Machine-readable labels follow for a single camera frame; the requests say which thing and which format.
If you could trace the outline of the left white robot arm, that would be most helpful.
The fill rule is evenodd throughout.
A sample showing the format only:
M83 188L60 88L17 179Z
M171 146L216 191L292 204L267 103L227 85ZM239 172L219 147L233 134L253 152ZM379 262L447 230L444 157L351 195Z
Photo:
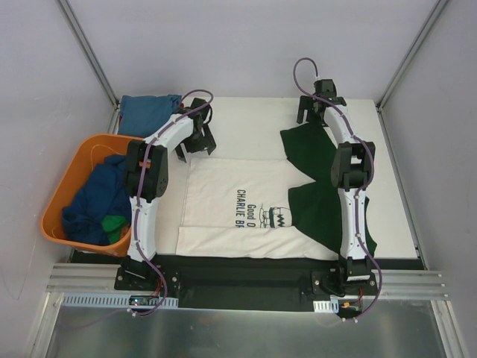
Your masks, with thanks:
M117 271L115 289L146 291L166 285L153 258L157 254L157 211L168 187L168 157L174 152L184 162L187 153L211 154L216 149L209 128L212 101L194 98L189 106L180 105L153 134L129 142L125 184L132 210L131 237L127 256Z

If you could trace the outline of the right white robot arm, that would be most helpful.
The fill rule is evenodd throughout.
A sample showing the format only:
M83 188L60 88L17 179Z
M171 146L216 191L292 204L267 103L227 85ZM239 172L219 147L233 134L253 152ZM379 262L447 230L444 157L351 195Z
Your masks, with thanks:
M376 147L353 129L346 101L332 79L316 78L314 88L313 94L300 97L297 122L318 120L337 144L331 182L340 199L342 241L336 267L320 280L320 288L342 298L374 279L366 243L366 189L373 181Z

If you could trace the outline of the white and green t-shirt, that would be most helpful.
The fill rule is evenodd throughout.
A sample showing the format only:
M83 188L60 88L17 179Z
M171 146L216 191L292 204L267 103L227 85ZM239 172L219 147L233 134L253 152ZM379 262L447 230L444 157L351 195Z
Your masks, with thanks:
M336 147L324 128L280 138L282 160L191 161L177 254L361 260L375 251L364 193L332 182Z

